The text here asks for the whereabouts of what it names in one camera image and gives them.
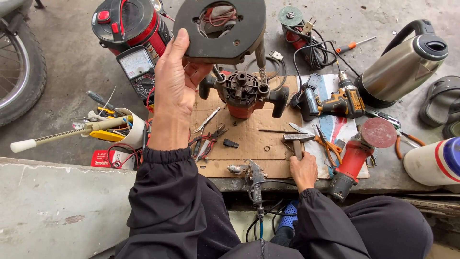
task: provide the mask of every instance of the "wooden hammer handle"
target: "wooden hammer handle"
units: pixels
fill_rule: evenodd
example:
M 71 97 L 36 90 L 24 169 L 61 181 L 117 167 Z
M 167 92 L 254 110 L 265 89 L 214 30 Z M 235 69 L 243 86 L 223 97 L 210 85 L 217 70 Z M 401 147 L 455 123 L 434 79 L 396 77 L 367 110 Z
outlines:
M 302 160 L 302 147 L 300 146 L 300 140 L 294 140 L 294 154 L 297 157 L 297 160 Z

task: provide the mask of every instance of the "tire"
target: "tire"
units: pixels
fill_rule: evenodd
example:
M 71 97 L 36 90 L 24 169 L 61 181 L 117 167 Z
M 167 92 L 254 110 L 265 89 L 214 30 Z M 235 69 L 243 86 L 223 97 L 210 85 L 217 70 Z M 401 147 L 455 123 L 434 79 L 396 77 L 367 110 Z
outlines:
M 0 127 L 14 121 L 30 110 L 41 97 L 46 84 L 46 63 L 43 51 L 27 23 L 23 22 L 17 31 L 30 60 L 28 83 L 17 98 L 0 109 Z

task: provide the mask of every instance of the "hand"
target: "hand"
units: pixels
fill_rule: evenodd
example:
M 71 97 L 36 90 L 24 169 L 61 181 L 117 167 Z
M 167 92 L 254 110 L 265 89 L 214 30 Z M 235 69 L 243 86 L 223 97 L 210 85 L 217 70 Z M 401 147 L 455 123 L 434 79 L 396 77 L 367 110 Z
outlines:
M 292 156 L 289 161 L 291 163 L 291 175 L 297 184 L 297 190 L 301 193 L 308 188 L 314 188 L 316 179 L 318 178 L 318 165 L 316 157 L 307 151 L 302 152 L 303 158 L 301 161 L 297 157 Z
M 189 43 L 187 30 L 180 29 L 156 64 L 155 115 L 160 113 L 190 120 L 196 88 L 213 65 L 187 62 L 184 54 Z
M 184 54 L 189 43 L 187 30 L 180 29 L 156 64 L 155 114 L 148 145 L 152 149 L 174 150 L 188 146 L 196 88 L 213 67 L 187 62 Z

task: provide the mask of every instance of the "motorcycle wheel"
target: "motorcycle wheel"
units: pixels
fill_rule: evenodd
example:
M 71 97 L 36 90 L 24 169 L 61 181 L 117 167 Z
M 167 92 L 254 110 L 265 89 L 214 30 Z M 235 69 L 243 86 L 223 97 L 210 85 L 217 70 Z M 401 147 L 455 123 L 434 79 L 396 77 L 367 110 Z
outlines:
M 15 36 L 0 30 L 0 127 L 30 110 L 45 84 L 45 57 L 29 26 L 23 22 Z

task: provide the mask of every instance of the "blue sandal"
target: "blue sandal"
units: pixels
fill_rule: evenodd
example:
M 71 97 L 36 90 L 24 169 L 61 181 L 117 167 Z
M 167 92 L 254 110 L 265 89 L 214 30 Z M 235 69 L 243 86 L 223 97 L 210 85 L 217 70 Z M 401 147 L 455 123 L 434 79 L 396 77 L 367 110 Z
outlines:
M 299 200 L 292 200 L 291 203 L 289 203 L 287 206 L 286 206 L 286 209 L 284 209 L 284 213 L 286 214 L 295 214 L 297 213 L 297 206 L 299 204 Z M 291 229 L 294 229 L 294 227 L 292 226 L 292 222 L 297 220 L 297 215 L 295 216 L 283 216 L 281 218 L 281 222 L 280 224 L 278 225 L 278 229 L 280 229 L 281 227 L 284 227 L 284 226 L 287 226 L 287 227 L 290 227 Z

